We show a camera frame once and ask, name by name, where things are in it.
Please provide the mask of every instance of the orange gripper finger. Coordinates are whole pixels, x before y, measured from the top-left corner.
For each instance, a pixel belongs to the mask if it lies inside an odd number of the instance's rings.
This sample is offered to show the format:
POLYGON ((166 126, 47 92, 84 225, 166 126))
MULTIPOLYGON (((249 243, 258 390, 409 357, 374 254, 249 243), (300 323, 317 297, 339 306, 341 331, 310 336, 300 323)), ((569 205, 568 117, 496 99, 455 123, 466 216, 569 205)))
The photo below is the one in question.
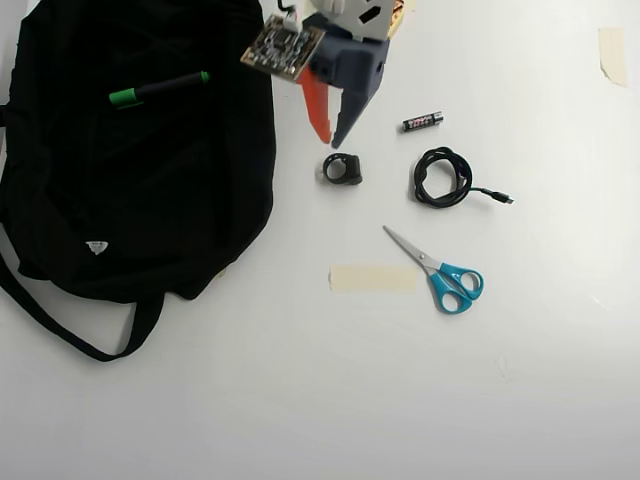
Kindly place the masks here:
POLYGON ((329 85, 318 80, 309 68, 305 68, 298 78, 302 85, 307 112, 313 129, 324 143, 331 142, 329 122, 329 85))

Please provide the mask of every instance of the green marker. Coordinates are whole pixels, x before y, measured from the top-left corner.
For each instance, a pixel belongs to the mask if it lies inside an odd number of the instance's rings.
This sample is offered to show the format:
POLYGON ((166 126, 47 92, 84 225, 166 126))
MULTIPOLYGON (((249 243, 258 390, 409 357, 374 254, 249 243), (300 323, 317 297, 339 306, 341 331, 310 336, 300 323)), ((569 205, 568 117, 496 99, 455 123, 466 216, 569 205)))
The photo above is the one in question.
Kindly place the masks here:
POLYGON ((142 105, 147 100, 185 88, 207 85, 211 76, 207 72, 192 73, 184 77, 152 83, 138 88, 128 88, 109 95, 111 104, 118 110, 142 105))

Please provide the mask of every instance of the backpack handle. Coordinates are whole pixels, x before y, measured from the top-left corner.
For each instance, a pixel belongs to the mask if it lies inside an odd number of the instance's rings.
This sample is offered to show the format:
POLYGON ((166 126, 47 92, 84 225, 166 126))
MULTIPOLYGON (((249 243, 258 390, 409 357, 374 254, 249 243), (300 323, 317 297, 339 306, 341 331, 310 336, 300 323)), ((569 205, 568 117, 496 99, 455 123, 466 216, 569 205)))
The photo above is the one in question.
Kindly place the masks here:
POLYGON ((71 344, 85 355, 104 363, 128 357, 138 350, 158 323, 158 319, 162 313, 162 307, 164 306, 164 294, 138 302, 133 318, 133 329, 131 330, 129 343, 122 353, 110 355, 85 342, 45 312, 11 273, 2 254, 0 254, 0 286, 44 328, 71 344))

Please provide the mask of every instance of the tape strip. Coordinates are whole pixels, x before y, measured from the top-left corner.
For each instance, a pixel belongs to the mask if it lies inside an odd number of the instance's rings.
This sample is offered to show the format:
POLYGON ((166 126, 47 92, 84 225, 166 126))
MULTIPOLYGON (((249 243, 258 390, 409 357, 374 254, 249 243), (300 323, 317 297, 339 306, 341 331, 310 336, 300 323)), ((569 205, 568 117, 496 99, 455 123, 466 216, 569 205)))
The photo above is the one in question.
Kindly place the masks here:
POLYGON ((627 65, 624 58, 624 29, 601 28, 600 67, 605 76, 616 85, 628 86, 627 65))
POLYGON ((334 292, 411 293, 417 273, 413 267, 333 265, 329 282, 334 292))

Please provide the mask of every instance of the blue scissors handle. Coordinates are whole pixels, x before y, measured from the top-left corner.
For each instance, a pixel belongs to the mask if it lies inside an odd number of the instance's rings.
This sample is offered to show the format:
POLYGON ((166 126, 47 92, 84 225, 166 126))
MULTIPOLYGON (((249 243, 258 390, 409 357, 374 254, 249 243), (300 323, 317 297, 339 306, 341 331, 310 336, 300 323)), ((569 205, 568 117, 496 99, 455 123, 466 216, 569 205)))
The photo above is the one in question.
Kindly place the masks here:
POLYGON ((484 290, 484 278, 480 275, 479 272, 475 270, 469 270, 467 268, 454 267, 453 265, 448 265, 443 263, 440 267, 440 273, 444 273, 447 277, 449 277, 456 287, 460 288, 467 297, 471 300, 477 300, 482 295, 482 291, 484 290), (474 290, 469 290, 464 286, 462 282, 462 277, 465 275, 471 275, 478 280, 478 286, 474 290))
POLYGON ((450 315, 458 315, 466 312, 471 308, 471 305, 473 305, 473 301, 469 297, 463 295, 460 290, 453 288, 439 273, 434 273, 433 275, 430 275, 429 278, 436 290, 436 296, 438 297, 438 302, 440 303, 440 308, 443 312, 450 315), (458 302, 457 309, 451 310, 450 308, 447 308, 447 305, 445 304, 445 298, 447 295, 451 295, 458 302))

